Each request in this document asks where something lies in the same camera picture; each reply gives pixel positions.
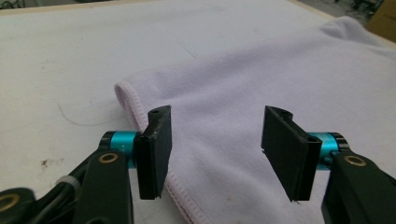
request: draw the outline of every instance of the white towel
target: white towel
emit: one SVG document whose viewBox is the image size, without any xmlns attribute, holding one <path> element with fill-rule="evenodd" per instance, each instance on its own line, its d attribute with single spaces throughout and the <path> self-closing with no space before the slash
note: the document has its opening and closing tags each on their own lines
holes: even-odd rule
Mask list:
<svg viewBox="0 0 396 224">
<path fill-rule="evenodd" d="M 290 203 L 260 147 L 264 107 L 303 129 L 339 132 L 396 176 L 396 51 L 341 18 L 259 46 L 127 77 L 116 94 L 133 129 L 172 106 L 166 187 L 190 223 L 323 223 L 329 172 L 311 201 Z"/>
</svg>

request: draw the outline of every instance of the white tabletop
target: white tabletop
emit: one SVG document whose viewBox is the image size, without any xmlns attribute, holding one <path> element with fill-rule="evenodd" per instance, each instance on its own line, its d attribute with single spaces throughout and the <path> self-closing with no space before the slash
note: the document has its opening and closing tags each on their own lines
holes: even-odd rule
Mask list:
<svg viewBox="0 0 396 224">
<path fill-rule="evenodd" d="M 286 0 L 148 1 L 0 13 L 0 191 L 43 196 L 128 130 L 113 91 L 136 72 L 301 32 L 327 19 Z M 141 201 L 135 223 L 183 223 L 167 192 Z"/>
</svg>

